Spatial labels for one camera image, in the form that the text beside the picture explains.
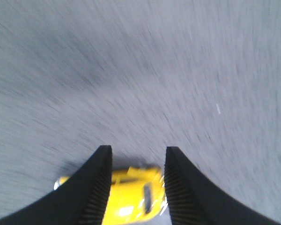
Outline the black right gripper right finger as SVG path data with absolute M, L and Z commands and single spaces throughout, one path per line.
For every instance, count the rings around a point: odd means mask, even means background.
M 166 148 L 165 192 L 173 225 L 277 225 L 215 185 L 177 146 Z

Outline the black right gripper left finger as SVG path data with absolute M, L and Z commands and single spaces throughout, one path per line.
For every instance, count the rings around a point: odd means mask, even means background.
M 111 188 L 112 148 L 101 145 L 64 184 L 0 225 L 100 225 Z

